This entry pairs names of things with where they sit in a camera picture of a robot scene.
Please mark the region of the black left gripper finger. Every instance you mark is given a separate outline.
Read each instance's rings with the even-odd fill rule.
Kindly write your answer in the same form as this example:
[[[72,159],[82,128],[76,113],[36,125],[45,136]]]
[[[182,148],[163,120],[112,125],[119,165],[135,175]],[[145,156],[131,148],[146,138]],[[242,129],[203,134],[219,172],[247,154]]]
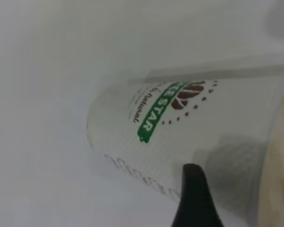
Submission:
[[[222,227],[203,169],[183,165],[180,203],[173,227]]]

